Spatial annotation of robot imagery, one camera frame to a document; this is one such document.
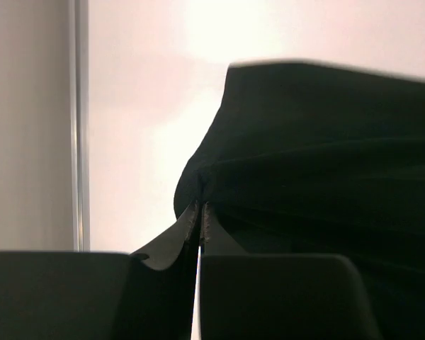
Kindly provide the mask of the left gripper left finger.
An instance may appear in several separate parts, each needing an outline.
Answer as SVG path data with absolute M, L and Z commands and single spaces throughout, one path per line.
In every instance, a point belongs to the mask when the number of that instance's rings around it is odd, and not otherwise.
M 132 254 L 0 251 L 0 339 L 189 339 L 198 204 Z

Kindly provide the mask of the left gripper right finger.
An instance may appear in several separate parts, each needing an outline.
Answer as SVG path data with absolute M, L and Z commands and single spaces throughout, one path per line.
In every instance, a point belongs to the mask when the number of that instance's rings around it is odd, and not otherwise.
M 380 339 L 361 275 L 336 254 L 250 254 L 205 205 L 203 339 Z

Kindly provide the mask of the black shorts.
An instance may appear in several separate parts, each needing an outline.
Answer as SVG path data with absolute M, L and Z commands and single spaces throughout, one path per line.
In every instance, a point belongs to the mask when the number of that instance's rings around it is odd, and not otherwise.
M 386 339 L 425 339 L 425 81 L 304 62 L 232 66 L 174 194 L 251 253 L 358 267 Z

